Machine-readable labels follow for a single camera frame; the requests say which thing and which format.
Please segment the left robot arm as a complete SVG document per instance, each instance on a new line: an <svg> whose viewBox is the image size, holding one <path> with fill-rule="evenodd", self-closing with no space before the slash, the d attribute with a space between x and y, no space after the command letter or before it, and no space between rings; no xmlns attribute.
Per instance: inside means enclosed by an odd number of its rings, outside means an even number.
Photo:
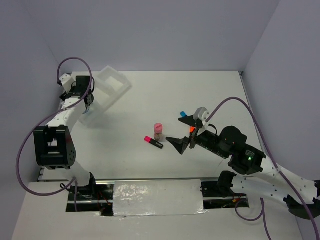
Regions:
<svg viewBox="0 0 320 240"><path fill-rule="evenodd" d="M94 101L90 77L81 75L73 79L65 74L60 81L64 88L60 96L62 111L33 131L36 162L48 170L61 172L69 181L75 179L70 192L91 200L98 193L96 180L76 161L77 152L71 136L73 127Z"/></svg>

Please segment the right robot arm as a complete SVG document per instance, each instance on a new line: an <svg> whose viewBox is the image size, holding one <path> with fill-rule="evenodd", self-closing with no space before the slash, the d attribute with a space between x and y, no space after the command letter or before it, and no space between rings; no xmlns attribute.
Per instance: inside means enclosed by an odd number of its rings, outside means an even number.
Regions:
<svg viewBox="0 0 320 240"><path fill-rule="evenodd" d="M184 138L167 137L179 154L200 146L216 156L229 160L230 171L221 172L217 191L224 197L257 194L288 208L294 216L310 220L320 215L320 182L307 180L280 166L261 150L247 144L247 136L235 126L211 132L194 116L179 118L193 128Z"/></svg>

